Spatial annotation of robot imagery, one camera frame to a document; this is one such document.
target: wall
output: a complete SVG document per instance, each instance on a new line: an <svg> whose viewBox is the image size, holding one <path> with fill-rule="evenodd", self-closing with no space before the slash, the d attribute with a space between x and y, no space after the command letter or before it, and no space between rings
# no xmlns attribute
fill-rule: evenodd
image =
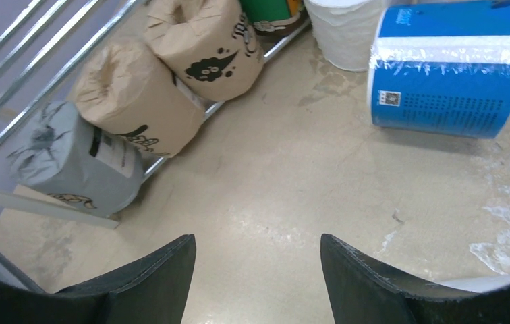
<svg viewBox="0 0 510 324"><path fill-rule="evenodd" d="M13 22L17 15L29 4L30 0L0 0L0 34ZM31 19L19 33L17 33L12 41L0 52L0 61L11 51L12 48L22 39L26 32L33 26L35 21L41 17L56 0L48 0L36 17ZM62 27L88 0L71 0L68 8L52 23L51 27L42 34L39 39L22 55L11 69L9 69L4 77L0 80L0 94L15 80L20 72L28 65L30 60L36 53L47 43L47 41ZM21 91L10 100L5 109L10 109L15 113L25 108L29 102L43 89L43 86L61 69L61 67L78 52L80 47L90 39L90 37L113 15L113 12L119 5L119 0L102 0L100 8L87 20L84 25L58 50L54 56L37 71L35 75L27 81ZM69 91L70 80L67 85L55 95L54 99L64 99ZM12 113L0 114L0 131L7 125L7 115ZM14 140L8 142L0 151L0 190L12 191L15 183L10 180L8 173L8 164L6 156L12 152Z"/></svg>

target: brown paper wrapper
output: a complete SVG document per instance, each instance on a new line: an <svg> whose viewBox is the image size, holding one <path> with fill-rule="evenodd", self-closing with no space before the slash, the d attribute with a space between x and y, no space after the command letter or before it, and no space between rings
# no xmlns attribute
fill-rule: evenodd
<svg viewBox="0 0 510 324"><path fill-rule="evenodd" d="M197 96L132 38L116 39L92 57L72 100L88 122L159 156L178 153L204 117Z"/></svg>
<svg viewBox="0 0 510 324"><path fill-rule="evenodd" d="M201 97L223 101L251 88L263 50L238 0L162 0L150 4L144 38Z"/></svg>

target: gray wrapped roll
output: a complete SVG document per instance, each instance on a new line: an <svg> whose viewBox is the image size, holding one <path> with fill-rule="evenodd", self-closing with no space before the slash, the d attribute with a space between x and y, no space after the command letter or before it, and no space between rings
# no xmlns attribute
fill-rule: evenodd
<svg viewBox="0 0 510 324"><path fill-rule="evenodd" d="M9 158L19 184L100 217L128 206L144 179L138 150L83 120L70 102L39 112Z"/></svg>

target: blue package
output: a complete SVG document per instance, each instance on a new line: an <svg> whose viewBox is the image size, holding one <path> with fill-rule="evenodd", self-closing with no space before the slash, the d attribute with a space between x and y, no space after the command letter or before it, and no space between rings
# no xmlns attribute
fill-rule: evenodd
<svg viewBox="0 0 510 324"><path fill-rule="evenodd" d="M390 7L372 47L374 125L494 138L510 114L510 0Z"/></svg>

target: orange label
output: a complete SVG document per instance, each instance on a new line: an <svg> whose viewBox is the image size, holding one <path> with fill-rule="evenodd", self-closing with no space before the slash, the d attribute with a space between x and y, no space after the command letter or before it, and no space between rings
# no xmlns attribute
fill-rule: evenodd
<svg viewBox="0 0 510 324"><path fill-rule="evenodd" d="M289 6L289 11L291 12L291 16L294 16L301 11L301 7L303 6L303 0L287 0L287 5Z"/></svg>

